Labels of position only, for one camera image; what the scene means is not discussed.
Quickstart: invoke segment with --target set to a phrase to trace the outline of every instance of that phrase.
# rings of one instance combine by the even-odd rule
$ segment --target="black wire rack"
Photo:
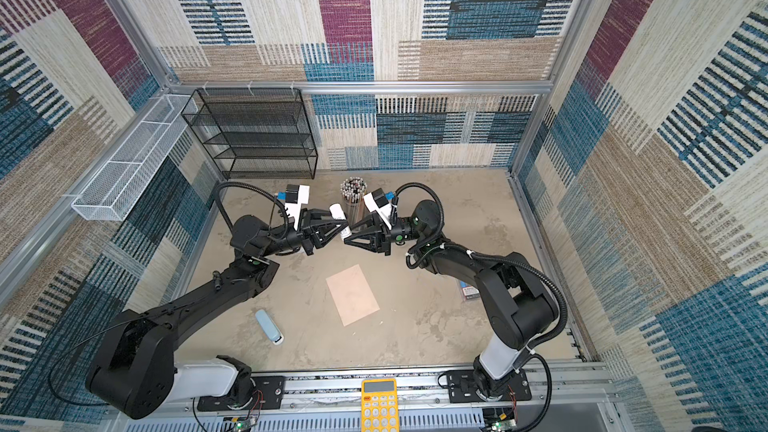
[[[184,120],[225,178],[314,178],[317,147],[301,91],[198,89]]]

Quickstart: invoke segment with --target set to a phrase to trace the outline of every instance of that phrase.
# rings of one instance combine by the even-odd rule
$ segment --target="patterned wall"
[[[638,430],[768,424],[768,0],[597,0],[520,179]]]
[[[99,340],[71,357],[62,353],[126,308],[142,312],[171,299],[212,203],[216,175],[208,164],[185,132],[124,222],[76,218],[0,312],[0,428],[98,424],[103,408],[53,398],[47,373],[65,362],[54,377],[60,393],[98,401],[84,379]]]
[[[535,96],[304,96],[318,169],[512,163]]]
[[[540,80],[574,2],[126,1],[182,81]]]
[[[104,0],[0,0],[0,262],[157,89]]]

